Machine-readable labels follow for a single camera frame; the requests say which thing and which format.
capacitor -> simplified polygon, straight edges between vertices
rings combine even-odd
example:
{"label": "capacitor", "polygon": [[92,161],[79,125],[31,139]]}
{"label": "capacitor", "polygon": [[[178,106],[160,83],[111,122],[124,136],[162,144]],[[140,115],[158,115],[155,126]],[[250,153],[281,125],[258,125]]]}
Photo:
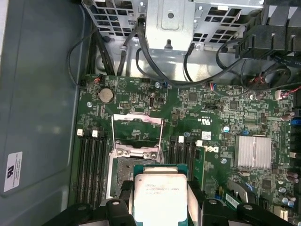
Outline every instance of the capacitor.
{"label": "capacitor", "polygon": [[289,200],[291,200],[293,202],[295,202],[297,200],[296,197],[290,193],[286,193],[285,196],[286,196],[286,198],[288,198]]}
{"label": "capacitor", "polygon": [[301,226],[301,221],[299,221],[298,219],[294,219],[293,223],[297,226]]}
{"label": "capacitor", "polygon": [[222,132],[223,132],[223,133],[229,133],[229,132],[230,132],[230,127],[229,127],[229,126],[224,126],[224,127],[222,128]]}
{"label": "capacitor", "polygon": [[282,202],[283,204],[288,203],[288,198],[285,198],[283,195],[278,196],[278,201]]}
{"label": "capacitor", "polygon": [[280,119],[282,120],[282,121],[289,121],[289,120],[291,120],[293,117],[290,115],[290,114],[284,114],[284,115],[282,115],[281,117],[280,117]]}
{"label": "capacitor", "polygon": [[287,205],[292,208],[295,205],[295,203],[290,200],[287,202]]}
{"label": "capacitor", "polygon": [[298,173],[294,173],[294,172],[291,172],[291,171],[287,171],[286,174],[289,177],[293,177],[293,178],[298,178],[299,177]]}
{"label": "capacitor", "polygon": [[299,179],[298,178],[293,178],[293,177],[287,177],[286,178],[288,181],[293,182],[293,183],[299,183]]}
{"label": "capacitor", "polygon": [[259,92],[255,95],[255,100],[262,100],[265,97],[265,92]]}
{"label": "capacitor", "polygon": [[280,188],[278,189],[278,191],[279,191],[280,193],[285,193],[285,192],[286,192],[286,188],[285,188],[285,187],[280,187]]}

blue connector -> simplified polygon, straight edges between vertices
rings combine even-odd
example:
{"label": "blue connector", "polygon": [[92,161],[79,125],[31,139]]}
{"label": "blue connector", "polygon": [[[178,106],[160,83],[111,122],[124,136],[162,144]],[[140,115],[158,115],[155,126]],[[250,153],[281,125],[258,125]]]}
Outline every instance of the blue connector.
{"label": "blue connector", "polygon": [[291,120],[291,126],[301,126],[301,119]]}

integrated circuit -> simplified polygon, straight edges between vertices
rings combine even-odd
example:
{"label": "integrated circuit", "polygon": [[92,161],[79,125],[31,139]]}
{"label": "integrated circuit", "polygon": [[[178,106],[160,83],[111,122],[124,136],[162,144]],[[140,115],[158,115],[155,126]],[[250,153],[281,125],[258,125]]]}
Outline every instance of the integrated circuit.
{"label": "integrated circuit", "polygon": [[230,101],[229,109],[233,110],[233,111],[237,111],[237,109],[238,109],[238,101],[236,101],[236,100]]}
{"label": "integrated circuit", "polygon": [[197,101],[198,100],[198,94],[194,92],[190,92],[188,94],[188,101]]}
{"label": "integrated circuit", "polygon": [[262,180],[262,188],[264,190],[271,190],[272,182],[270,180]]}

chipset heatsink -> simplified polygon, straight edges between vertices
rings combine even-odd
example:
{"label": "chipset heatsink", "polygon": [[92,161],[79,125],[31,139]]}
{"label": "chipset heatsink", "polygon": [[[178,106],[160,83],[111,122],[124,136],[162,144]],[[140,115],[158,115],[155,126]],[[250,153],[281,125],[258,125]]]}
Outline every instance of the chipset heatsink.
{"label": "chipset heatsink", "polygon": [[234,163],[236,167],[270,169],[272,139],[236,136]]}

screw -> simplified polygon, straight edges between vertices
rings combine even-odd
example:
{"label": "screw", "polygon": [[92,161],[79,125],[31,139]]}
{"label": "screw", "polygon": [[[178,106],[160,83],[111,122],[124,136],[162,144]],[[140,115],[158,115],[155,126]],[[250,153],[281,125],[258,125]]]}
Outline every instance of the screw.
{"label": "screw", "polygon": [[189,132],[185,132],[184,133],[184,137],[190,137],[190,133]]}
{"label": "screw", "polygon": [[156,87],[156,88],[160,88],[160,86],[161,86],[160,82],[156,82],[156,83],[155,83],[155,87]]}
{"label": "screw", "polygon": [[93,106],[92,102],[87,102],[87,107],[92,107],[92,106]]}
{"label": "screw", "polygon": [[122,154],[123,154],[123,151],[121,151],[121,150],[118,150],[118,151],[117,151],[117,155],[118,155],[118,156],[121,156]]}
{"label": "screw", "polygon": [[252,210],[252,209],[253,209],[253,207],[250,206],[250,205],[244,205],[244,208],[245,208],[246,210]]}
{"label": "screw", "polygon": [[214,200],[214,199],[210,199],[210,200],[209,200],[209,203],[212,204],[212,205],[215,205],[215,204],[217,204],[217,201]]}
{"label": "screw", "polygon": [[78,210],[85,210],[85,209],[86,209],[85,206],[81,206],[81,207],[78,208]]}
{"label": "screw", "polygon": [[155,159],[157,157],[156,154],[151,154],[150,158]]}
{"label": "screw", "polygon": [[195,48],[194,48],[196,51],[199,51],[201,49],[201,46],[200,45],[196,45]]}
{"label": "screw", "polygon": [[222,160],[221,160],[221,163],[222,163],[222,164],[226,164],[226,163],[227,163],[227,160],[226,160],[226,159],[222,159]]}

